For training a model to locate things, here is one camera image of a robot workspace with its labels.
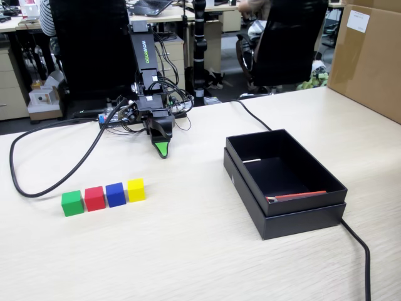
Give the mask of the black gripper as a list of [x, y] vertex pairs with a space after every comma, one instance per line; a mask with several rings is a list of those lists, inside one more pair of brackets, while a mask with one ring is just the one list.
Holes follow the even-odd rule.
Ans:
[[149, 134], [152, 145], [162, 159], [169, 154], [169, 143], [172, 138], [174, 116], [169, 115], [161, 95], [140, 96], [136, 101], [137, 122], [147, 121], [151, 124]]

